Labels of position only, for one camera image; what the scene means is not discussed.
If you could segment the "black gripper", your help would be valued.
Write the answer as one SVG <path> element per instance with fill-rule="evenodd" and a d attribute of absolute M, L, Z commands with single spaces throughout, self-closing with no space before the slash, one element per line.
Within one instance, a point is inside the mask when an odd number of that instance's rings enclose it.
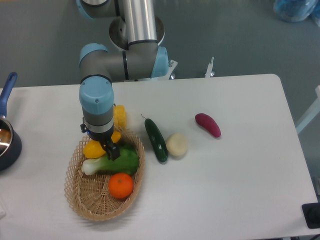
<path fill-rule="evenodd" d="M 94 126 L 84 122 L 80 125 L 80 129 L 82 133 L 86 133 L 92 140 L 99 142 L 101 147 L 107 150 L 112 161 L 120 157 L 120 148 L 111 139 L 114 133 L 114 125 Z"/>

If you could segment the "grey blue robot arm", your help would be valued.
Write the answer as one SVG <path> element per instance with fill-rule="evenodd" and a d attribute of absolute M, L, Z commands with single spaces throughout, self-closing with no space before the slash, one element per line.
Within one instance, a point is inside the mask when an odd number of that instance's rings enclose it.
<path fill-rule="evenodd" d="M 167 49 L 157 39 L 151 0 L 78 0 L 76 4 L 87 18 L 118 17 L 124 21 L 126 46 L 122 51 L 110 53 L 103 44 L 90 43 L 81 49 L 79 57 L 81 131 L 116 160 L 120 150 L 111 139 L 115 99 L 112 82 L 165 76 L 169 71 Z"/>

